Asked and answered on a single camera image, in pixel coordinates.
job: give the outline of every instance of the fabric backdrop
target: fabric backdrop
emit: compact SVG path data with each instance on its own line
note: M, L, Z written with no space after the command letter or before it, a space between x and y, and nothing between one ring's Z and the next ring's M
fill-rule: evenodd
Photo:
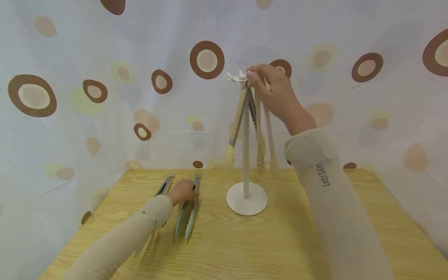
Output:
M447 13L446 0L0 1L0 278L36 279L127 169L222 168L240 94L223 75L258 63L283 67L346 168L374 172L448 255ZM250 143L255 167L253 130Z

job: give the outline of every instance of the wooden table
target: wooden table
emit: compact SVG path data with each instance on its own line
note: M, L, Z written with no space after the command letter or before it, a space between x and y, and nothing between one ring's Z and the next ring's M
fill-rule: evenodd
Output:
M269 201L262 213L244 217L226 203L229 187L242 180L241 170L226 175L222 169L126 172L40 279L60 279L90 244L152 198L170 172L176 175L174 182L196 172L202 175L191 240L173 241L176 207L141 254L131 256L113 279L330 279L305 192L293 170L282 170L281 181L273 181L269 171L262 176L251 171L251 181L266 190ZM447 279L448 262L377 179L362 169L346 172L396 279Z

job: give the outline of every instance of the arm sleeve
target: arm sleeve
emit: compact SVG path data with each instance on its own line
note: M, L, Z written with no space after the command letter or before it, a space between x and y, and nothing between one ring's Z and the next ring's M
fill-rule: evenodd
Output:
M321 129L291 137L286 158L303 185L333 280L393 280L387 257L335 145Z
M110 279L132 252L166 223L171 212L170 198L158 195L150 199L138 212L93 243L63 279Z

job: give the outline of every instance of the hand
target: hand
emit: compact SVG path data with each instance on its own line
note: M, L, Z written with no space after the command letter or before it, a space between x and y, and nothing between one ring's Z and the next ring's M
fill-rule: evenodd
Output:
M268 90L256 73L263 75L271 85ZM317 128L313 116L307 112L294 93L291 81L280 67L259 64L248 68L246 73L255 94L266 107L278 117L286 126L291 135L299 134L305 130Z
M193 181L190 179L180 179L167 196L171 199L172 205L176 206L182 200L189 200L198 197L199 194L193 192Z

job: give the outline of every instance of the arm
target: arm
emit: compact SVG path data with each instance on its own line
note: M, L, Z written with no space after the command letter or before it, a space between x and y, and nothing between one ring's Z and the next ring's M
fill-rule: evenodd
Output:
M303 185L334 280L393 280L375 230L320 129L292 136L285 155Z
M111 279L137 246L165 224L172 208L173 203L167 196L158 195L150 199L134 215L93 243L63 279Z
M285 155L306 191L332 279L393 280L386 255L342 169L336 147L301 106L291 81L271 65L254 65L248 70L255 93L292 136L285 144ZM270 90L254 72L267 79Z

